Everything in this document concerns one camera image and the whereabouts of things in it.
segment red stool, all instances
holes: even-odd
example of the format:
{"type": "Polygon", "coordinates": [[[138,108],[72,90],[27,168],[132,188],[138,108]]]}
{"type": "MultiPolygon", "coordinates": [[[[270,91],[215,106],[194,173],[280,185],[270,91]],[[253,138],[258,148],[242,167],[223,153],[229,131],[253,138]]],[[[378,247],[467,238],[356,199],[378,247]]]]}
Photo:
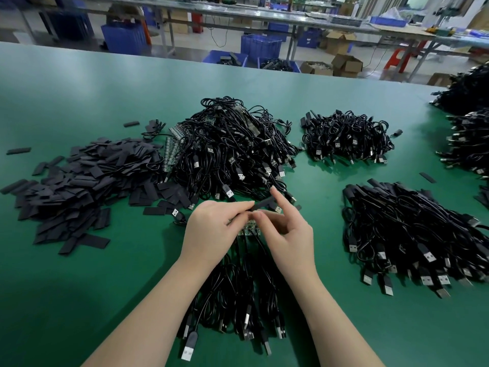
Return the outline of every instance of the red stool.
{"type": "MultiPolygon", "coordinates": [[[[395,49],[394,53],[391,55],[391,57],[389,58],[389,61],[387,62],[387,64],[385,65],[384,69],[389,69],[389,67],[391,66],[394,66],[394,67],[397,67],[397,65],[399,64],[400,62],[400,59],[397,57],[397,55],[399,54],[400,51],[404,51],[406,49],[395,49]]],[[[407,66],[407,62],[409,61],[409,58],[412,56],[412,54],[409,54],[407,57],[406,57],[406,60],[404,61],[404,63],[402,63],[402,65],[400,66],[400,70],[399,70],[399,73],[403,73],[404,70],[406,69],[406,66],[407,66]]]]}

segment floor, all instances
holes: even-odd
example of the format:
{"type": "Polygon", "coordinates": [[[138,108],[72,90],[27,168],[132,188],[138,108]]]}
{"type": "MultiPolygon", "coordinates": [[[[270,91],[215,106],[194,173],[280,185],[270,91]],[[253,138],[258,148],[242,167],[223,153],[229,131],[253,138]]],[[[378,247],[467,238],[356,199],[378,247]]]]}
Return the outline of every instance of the floor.
{"type": "MultiPolygon", "coordinates": [[[[107,4],[89,5],[91,9],[104,10],[107,9],[107,4]]],[[[37,44],[45,46],[58,46],[64,48],[73,48],[90,51],[101,51],[99,45],[103,41],[102,30],[100,26],[105,24],[106,17],[104,15],[89,14],[92,24],[95,39],[88,42],[53,42],[51,36],[47,33],[44,24],[37,11],[30,10],[24,13],[31,29],[34,32],[34,37],[37,44]]],[[[215,22],[223,25],[230,23],[228,18],[207,16],[207,22],[215,22]]],[[[254,28],[262,28],[260,22],[253,22],[254,28]]],[[[0,10],[0,41],[29,43],[29,37],[22,31],[25,30],[21,15],[18,11],[0,10]]],[[[165,33],[167,44],[170,44],[170,34],[165,33]]],[[[224,29],[208,29],[204,28],[201,34],[190,32],[189,34],[174,34],[175,55],[170,56],[172,59],[182,59],[189,61],[202,61],[210,50],[223,50],[240,52],[242,32],[224,30],[224,29]]],[[[289,47],[290,37],[287,37],[287,42],[282,43],[280,58],[285,58],[289,47]]],[[[145,55],[156,57],[162,56],[163,47],[161,37],[159,35],[152,37],[153,47],[145,55]]],[[[416,60],[411,58],[407,65],[405,73],[399,75],[394,73],[394,67],[390,70],[383,70],[389,57],[392,55],[393,49],[353,46],[351,53],[356,58],[364,63],[363,72],[359,77],[370,80],[391,80],[401,81],[406,79],[407,75],[416,66],[416,60]]],[[[333,60],[333,55],[327,54],[322,49],[310,49],[298,47],[295,60],[300,65],[302,61],[323,61],[330,63],[333,60]]],[[[465,72],[475,65],[465,57],[454,56],[437,56],[431,54],[423,63],[418,73],[412,80],[412,83],[426,85],[431,75],[435,72],[441,73],[457,73],[465,72]]]]}

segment green table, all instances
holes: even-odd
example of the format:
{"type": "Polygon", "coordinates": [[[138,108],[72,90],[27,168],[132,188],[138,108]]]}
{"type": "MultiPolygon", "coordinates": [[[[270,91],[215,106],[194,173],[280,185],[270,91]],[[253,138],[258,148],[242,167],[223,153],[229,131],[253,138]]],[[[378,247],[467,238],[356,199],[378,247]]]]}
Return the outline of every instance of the green table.
{"type": "MultiPolygon", "coordinates": [[[[315,229],[316,265],[326,287],[388,366],[475,366],[486,361],[489,285],[459,283],[449,299],[393,280],[394,297],[360,283],[341,243],[341,190],[346,184],[402,181],[432,190],[447,208],[489,222],[472,196],[475,174],[446,170],[434,154],[450,125],[428,105],[429,86],[296,73],[259,71],[170,59],[93,53],[0,43],[0,186],[28,178],[41,161],[67,155],[71,146],[107,136],[138,135],[150,119],[173,125],[201,109],[204,97],[229,95],[247,107],[262,104],[294,122],[289,140],[301,139],[306,111],[353,110],[388,121],[396,149],[389,164],[359,162],[330,169],[305,154],[285,182],[315,229]],[[140,127],[124,128],[139,120],[140,127]],[[32,152],[5,156],[6,150],[32,152]],[[438,183],[431,185],[424,171],[438,183]]],[[[112,225],[99,231],[105,250],[82,246],[69,257],[61,244],[32,246],[36,223],[17,221],[14,197],[0,195],[0,360],[4,366],[78,366],[164,275],[180,252],[183,228],[169,216],[143,216],[127,201],[113,205],[112,225]]],[[[282,291],[287,339],[272,338],[272,356],[254,352],[236,335],[205,330],[192,365],[310,366],[317,364],[304,318],[282,291]]],[[[176,340],[168,365],[179,359],[176,340]]]]}

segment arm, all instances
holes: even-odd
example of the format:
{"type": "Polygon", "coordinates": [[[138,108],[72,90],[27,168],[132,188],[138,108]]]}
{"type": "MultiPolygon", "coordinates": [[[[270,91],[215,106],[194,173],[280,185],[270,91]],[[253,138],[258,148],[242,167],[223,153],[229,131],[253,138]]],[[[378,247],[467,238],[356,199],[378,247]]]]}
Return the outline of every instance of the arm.
{"type": "Polygon", "coordinates": [[[180,258],[82,367],[164,366],[192,299],[247,223],[245,211],[253,204],[201,203],[188,221],[180,258]]]}
{"type": "Polygon", "coordinates": [[[284,214],[259,210],[253,217],[306,317],[321,366],[384,366],[319,279],[313,229],[275,188],[271,193],[284,214]]]}

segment white tiled floor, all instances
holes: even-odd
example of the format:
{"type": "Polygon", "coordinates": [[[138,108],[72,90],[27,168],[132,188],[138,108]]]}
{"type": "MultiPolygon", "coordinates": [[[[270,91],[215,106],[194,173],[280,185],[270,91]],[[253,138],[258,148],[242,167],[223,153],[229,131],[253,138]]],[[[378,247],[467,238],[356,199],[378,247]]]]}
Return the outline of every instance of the white tiled floor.
{"type": "MultiPolygon", "coordinates": [[[[94,4],[90,5],[92,9],[104,9],[107,8],[104,4],[94,4]]],[[[46,29],[36,11],[27,11],[25,13],[29,25],[32,30],[36,33],[46,33],[46,29]]],[[[92,27],[95,32],[95,37],[103,39],[102,30],[100,26],[105,24],[106,17],[103,15],[89,15],[92,27]]],[[[227,18],[215,17],[215,22],[227,25],[229,20],[227,18]]],[[[254,28],[260,28],[261,24],[259,22],[254,22],[254,28]]],[[[17,11],[0,11],[0,31],[1,29],[9,30],[24,30],[24,24],[20,18],[17,11]]],[[[170,34],[166,33],[167,44],[170,44],[170,34]]],[[[234,51],[239,52],[241,47],[241,36],[242,32],[224,30],[224,29],[204,29],[201,34],[189,33],[189,34],[174,34],[175,46],[182,47],[186,49],[177,49],[176,59],[187,59],[192,60],[192,57],[188,57],[188,49],[200,49],[200,50],[224,50],[224,51],[234,51]]],[[[290,37],[287,38],[287,42],[282,44],[280,57],[284,58],[287,55],[287,50],[289,47],[290,37]]],[[[153,45],[161,45],[161,37],[152,37],[153,45]]],[[[387,63],[389,57],[392,55],[393,50],[386,51],[385,49],[374,49],[373,47],[360,47],[354,46],[351,50],[351,54],[356,58],[364,62],[364,70],[360,74],[362,76],[368,77],[368,79],[393,79],[393,70],[391,68],[389,71],[383,71],[384,65],[387,63]]],[[[295,54],[296,61],[324,61],[326,63],[333,60],[333,56],[325,53],[321,49],[309,49],[298,47],[295,54]]],[[[411,58],[407,65],[406,73],[404,76],[409,74],[416,65],[416,59],[411,58]]],[[[421,66],[418,74],[413,79],[413,83],[426,84],[430,76],[435,72],[443,73],[457,73],[461,71],[467,71],[469,68],[473,67],[475,63],[468,61],[464,57],[454,57],[454,56],[435,56],[430,55],[424,64],[421,66]]]]}

